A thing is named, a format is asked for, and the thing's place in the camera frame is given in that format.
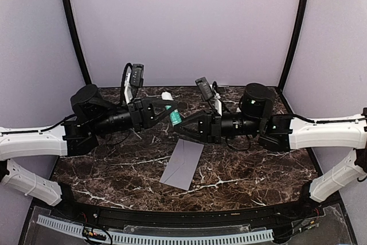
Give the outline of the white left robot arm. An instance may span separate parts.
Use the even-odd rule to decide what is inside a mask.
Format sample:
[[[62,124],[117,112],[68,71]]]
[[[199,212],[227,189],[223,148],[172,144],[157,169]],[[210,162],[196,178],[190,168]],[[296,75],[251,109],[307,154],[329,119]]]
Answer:
[[[30,129],[1,128],[1,184],[37,198],[69,220],[81,215],[71,187],[47,180],[15,162],[18,157],[54,155],[77,157],[99,145],[98,138],[119,131],[150,129],[178,106],[174,100],[135,98],[126,105],[104,100],[94,84],[79,89],[71,97],[73,114],[53,126]]]

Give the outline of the grey paper envelope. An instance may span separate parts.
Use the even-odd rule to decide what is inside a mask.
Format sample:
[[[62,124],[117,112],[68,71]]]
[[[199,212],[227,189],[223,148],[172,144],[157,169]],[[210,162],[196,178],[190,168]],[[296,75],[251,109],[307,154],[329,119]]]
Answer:
[[[179,139],[159,182],[188,191],[203,149],[201,143]]]

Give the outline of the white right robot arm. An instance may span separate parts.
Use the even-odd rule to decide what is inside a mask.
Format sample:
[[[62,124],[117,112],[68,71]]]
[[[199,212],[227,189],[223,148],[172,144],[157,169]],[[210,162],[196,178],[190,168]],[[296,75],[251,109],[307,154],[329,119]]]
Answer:
[[[236,136],[253,136],[269,151],[288,152],[310,147],[349,147],[348,155],[324,175],[304,184],[293,214],[304,219],[315,204],[353,180],[366,178],[366,112],[330,119],[297,114],[272,114],[275,93],[259,83],[245,86],[238,112],[199,111],[174,126],[177,133],[203,143],[220,143]]]

